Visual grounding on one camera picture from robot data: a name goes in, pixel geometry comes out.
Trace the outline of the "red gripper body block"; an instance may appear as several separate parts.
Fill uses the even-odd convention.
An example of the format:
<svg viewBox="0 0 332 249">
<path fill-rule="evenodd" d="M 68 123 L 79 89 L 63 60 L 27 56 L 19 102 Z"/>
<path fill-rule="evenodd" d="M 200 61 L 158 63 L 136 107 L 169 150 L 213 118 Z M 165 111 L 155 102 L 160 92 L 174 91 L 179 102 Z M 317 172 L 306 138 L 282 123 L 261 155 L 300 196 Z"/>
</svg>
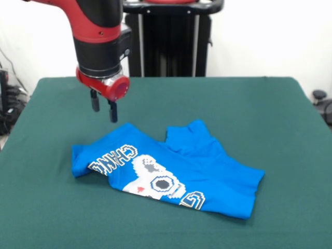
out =
<svg viewBox="0 0 332 249">
<path fill-rule="evenodd" d="M 83 74 L 79 68 L 76 68 L 76 77 L 82 84 L 113 102 L 123 98 L 130 87 L 129 78 L 122 73 L 111 78 L 93 78 Z"/>
</svg>

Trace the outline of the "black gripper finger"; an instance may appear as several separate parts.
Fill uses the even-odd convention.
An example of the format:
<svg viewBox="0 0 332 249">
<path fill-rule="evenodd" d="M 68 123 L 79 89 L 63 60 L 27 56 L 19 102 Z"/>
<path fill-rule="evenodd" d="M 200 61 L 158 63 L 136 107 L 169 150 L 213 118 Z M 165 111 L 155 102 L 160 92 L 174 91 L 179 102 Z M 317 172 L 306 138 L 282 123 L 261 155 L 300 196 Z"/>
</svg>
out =
<svg viewBox="0 0 332 249">
<path fill-rule="evenodd" d="M 110 121 L 112 123 L 116 123 L 118 121 L 118 114 L 117 114 L 117 103 L 113 102 L 111 100 L 108 100 L 108 104 L 110 106 L 109 109 L 109 117 L 110 117 Z"/>
<path fill-rule="evenodd" d="M 100 111 L 100 105 L 99 105 L 98 93 L 95 90 L 91 89 L 90 90 L 90 97 L 91 97 L 92 109 L 95 112 L 99 112 Z"/>
</svg>

